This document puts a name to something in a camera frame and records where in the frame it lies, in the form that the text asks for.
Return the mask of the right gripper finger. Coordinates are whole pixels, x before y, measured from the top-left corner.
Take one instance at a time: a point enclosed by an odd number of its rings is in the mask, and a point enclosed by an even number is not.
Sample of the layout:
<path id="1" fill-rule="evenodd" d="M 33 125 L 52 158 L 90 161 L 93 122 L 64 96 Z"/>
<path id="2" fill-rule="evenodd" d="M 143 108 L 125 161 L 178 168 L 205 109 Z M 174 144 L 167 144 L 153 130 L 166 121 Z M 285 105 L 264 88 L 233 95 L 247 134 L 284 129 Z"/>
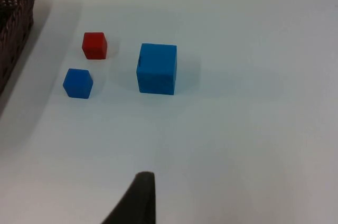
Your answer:
<path id="1" fill-rule="evenodd" d="M 135 175 L 129 188 L 103 223 L 156 223 L 155 174 L 149 171 Z"/>

